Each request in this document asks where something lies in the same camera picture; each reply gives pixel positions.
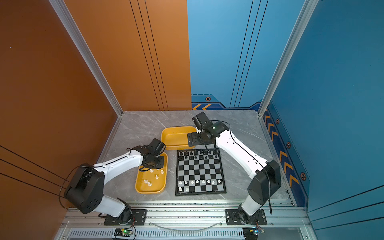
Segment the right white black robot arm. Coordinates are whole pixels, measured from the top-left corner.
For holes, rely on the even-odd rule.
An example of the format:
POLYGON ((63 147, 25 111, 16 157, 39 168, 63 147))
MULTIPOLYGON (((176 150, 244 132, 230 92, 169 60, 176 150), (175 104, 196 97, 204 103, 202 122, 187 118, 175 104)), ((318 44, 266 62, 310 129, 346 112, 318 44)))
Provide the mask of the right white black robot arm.
POLYGON ((231 130, 229 123, 210 120, 203 112, 192 118, 196 132, 188 133, 188 144, 192 146, 214 145, 228 153, 252 179, 248 196, 239 206, 239 219, 250 225, 256 221, 260 208, 271 202, 272 195, 282 186, 280 165, 267 161, 243 144, 231 130))

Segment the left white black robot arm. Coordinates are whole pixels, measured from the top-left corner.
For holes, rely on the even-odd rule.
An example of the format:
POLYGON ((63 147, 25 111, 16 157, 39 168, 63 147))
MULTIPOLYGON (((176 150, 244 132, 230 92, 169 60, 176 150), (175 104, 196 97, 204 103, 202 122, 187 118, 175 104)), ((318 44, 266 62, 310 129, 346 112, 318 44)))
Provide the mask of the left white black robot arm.
POLYGON ((75 167, 64 192, 64 198, 81 213, 97 212, 111 217, 119 225, 131 224, 133 213, 125 201, 113 199, 104 194, 104 186, 115 177, 138 167, 140 171, 161 169, 165 165, 163 152, 166 145, 158 139, 150 144, 128 148, 127 152, 112 160, 75 167))

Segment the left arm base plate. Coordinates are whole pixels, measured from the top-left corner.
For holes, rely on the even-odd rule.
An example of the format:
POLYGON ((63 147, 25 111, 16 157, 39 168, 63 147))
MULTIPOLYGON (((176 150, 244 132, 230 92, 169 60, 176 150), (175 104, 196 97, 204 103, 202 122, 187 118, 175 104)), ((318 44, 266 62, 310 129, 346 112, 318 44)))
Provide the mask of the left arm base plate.
POLYGON ((105 217, 105 226, 143 226, 147 218, 148 211, 146 209, 133 209, 131 215, 127 220, 121 218, 114 218, 110 215, 105 217))

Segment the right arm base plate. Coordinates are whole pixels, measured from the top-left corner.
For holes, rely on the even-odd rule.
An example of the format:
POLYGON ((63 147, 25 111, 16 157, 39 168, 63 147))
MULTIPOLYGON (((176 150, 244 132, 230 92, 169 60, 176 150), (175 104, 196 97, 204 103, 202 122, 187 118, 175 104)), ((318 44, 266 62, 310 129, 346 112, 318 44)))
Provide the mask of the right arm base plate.
POLYGON ((267 218, 264 210, 259 209, 253 215, 249 216, 245 211, 240 209, 226 209, 227 225, 258 225, 266 226, 267 218))

